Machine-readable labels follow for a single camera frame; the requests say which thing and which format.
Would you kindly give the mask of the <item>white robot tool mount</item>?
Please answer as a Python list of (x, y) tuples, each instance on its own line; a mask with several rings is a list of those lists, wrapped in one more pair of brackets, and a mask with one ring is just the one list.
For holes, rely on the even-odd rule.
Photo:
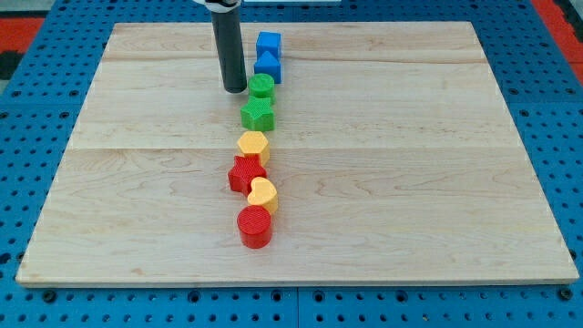
[(231, 11), (241, 5), (241, 0), (193, 0), (210, 11)]

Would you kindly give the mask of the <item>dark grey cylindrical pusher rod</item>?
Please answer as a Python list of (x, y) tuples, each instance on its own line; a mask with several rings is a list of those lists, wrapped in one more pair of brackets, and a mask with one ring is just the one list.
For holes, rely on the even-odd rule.
[(247, 87), (238, 5), (214, 5), (211, 23), (225, 90), (238, 94)]

